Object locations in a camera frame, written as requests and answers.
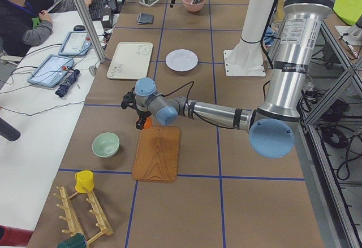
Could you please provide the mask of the grey folded cloth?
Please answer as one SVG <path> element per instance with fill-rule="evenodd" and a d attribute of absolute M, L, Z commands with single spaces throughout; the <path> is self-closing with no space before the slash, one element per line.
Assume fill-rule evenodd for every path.
<path fill-rule="evenodd" d="M 152 14 L 140 13 L 137 17 L 137 23 L 140 25 L 153 24 L 153 22 L 154 15 Z"/>

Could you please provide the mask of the black computer mouse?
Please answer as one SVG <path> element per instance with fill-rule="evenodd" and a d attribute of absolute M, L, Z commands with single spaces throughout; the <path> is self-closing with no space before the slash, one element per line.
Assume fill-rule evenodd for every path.
<path fill-rule="evenodd" d="M 76 26 L 74 26 L 73 31 L 85 31 L 85 26 L 76 25 Z"/>

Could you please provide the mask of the pink bowl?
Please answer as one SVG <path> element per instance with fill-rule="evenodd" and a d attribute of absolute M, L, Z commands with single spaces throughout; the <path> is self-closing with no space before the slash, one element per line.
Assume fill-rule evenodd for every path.
<path fill-rule="evenodd" d="M 197 4 L 197 5 L 193 5 L 191 3 L 191 0 L 182 0 L 183 6 L 186 8 L 187 11 L 191 12 L 191 13 L 196 13 L 198 11 L 200 11 L 205 3 L 205 0 L 202 0 L 201 3 Z"/>

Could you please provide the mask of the orange fruit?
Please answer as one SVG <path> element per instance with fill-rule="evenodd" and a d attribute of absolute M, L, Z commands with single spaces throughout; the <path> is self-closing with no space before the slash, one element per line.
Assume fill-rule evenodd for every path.
<path fill-rule="evenodd" d="M 152 119 L 151 118 L 147 118 L 145 123 L 144 123 L 144 129 L 148 129 L 152 126 Z"/>

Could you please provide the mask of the folded navy umbrella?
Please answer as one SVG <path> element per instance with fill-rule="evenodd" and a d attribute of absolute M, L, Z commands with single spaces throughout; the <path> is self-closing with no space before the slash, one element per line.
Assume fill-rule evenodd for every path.
<path fill-rule="evenodd" d="M 60 84 L 59 88 L 55 91 L 55 94 L 63 98 L 69 91 L 70 87 L 77 81 L 80 75 L 80 70 L 75 69 L 72 74 L 70 74 L 65 81 Z"/>

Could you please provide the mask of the teach pendant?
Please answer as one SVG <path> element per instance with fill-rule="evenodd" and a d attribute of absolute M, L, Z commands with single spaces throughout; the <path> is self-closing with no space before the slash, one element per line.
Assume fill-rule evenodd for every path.
<path fill-rule="evenodd" d="M 61 56 L 82 56 L 91 47 L 91 40 L 86 31 L 70 31 L 63 41 L 58 54 Z"/>
<path fill-rule="evenodd" d="M 28 77 L 27 82 L 36 86 L 53 88 L 63 80 L 73 65 L 73 58 L 51 54 Z"/>

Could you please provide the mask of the lower teach pendant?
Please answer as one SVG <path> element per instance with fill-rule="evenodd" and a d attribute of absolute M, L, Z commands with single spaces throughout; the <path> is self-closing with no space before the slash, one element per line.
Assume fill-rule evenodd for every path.
<path fill-rule="evenodd" d="M 73 65 L 73 58 L 51 54 L 28 77 L 27 82 L 36 86 L 53 88 L 63 80 Z"/>

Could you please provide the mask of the yellow mug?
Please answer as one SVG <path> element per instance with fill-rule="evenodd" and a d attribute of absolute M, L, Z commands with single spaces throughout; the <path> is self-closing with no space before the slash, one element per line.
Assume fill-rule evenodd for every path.
<path fill-rule="evenodd" d="M 94 189 L 94 174 L 90 170 L 75 173 L 75 190 L 79 193 L 91 192 Z"/>

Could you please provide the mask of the black keyboard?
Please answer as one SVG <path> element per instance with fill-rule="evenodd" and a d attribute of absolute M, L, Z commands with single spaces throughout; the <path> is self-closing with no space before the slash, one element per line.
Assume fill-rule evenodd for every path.
<path fill-rule="evenodd" d="M 106 21 L 111 17 L 111 7 L 107 0 L 93 0 L 89 6 L 89 14 L 93 21 Z"/>

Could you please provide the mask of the white plate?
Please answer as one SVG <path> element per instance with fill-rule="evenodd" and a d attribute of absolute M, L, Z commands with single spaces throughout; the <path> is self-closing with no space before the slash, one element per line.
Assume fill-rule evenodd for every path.
<path fill-rule="evenodd" d="M 197 55 L 186 49 L 173 50 L 166 56 L 166 65 L 173 71 L 190 71 L 198 64 Z"/>

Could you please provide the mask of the wooden mug rack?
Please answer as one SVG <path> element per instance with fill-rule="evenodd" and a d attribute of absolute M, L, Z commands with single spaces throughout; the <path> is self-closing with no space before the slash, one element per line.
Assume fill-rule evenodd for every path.
<path fill-rule="evenodd" d="M 60 200 L 56 206 L 64 212 L 59 218 L 67 223 L 67 227 L 61 232 L 71 237 L 77 233 L 82 234 L 85 237 L 86 247 L 93 247 L 100 238 L 114 234 L 95 190 L 84 194 L 79 192 L 70 194 L 65 186 L 57 186 L 56 189 L 57 192 L 53 196 Z"/>

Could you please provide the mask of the wooden cutting board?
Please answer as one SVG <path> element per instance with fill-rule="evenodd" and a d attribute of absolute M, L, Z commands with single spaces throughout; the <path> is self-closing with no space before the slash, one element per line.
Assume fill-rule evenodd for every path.
<path fill-rule="evenodd" d="M 152 126 L 142 130 L 132 177 L 147 182 L 173 182 L 178 174 L 180 139 L 177 127 Z"/>

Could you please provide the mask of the green bowl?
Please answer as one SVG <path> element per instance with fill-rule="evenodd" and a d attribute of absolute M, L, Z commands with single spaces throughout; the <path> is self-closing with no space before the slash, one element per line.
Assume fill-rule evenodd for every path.
<path fill-rule="evenodd" d="M 117 153 L 119 145 L 120 140 L 115 133 L 105 132 L 93 140 L 92 151 L 100 158 L 109 158 Z"/>

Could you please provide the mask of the upper teach pendant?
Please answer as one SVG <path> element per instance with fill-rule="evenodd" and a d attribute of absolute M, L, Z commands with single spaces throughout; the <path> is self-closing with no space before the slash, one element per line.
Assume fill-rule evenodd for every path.
<path fill-rule="evenodd" d="M 86 31 L 70 31 L 63 41 L 58 54 L 61 56 L 82 56 L 91 47 L 91 40 Z"/>

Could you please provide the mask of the aluminium frame post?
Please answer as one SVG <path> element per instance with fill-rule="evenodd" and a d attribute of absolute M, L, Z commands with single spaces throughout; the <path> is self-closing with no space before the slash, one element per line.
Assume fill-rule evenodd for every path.
<path fill-rule="evenodd" d="M 88 8 L 84 3 L 84 0 L 74 0 L 78 14 L 88 32 L 88 35 L 90 37 L 90 41 L 92 43 L 92 46 L 96 52 L 96 55 L 98 57 L 98 60 L 100 63 L 103 63 L 106 59 L 104 50 L 100 44 L 100 41 L 98 39 L 98 35 L 96 32 L 96 29 L 93 25 L 93 21 L 91 19 L 91 16 L 89 14 Z"/>

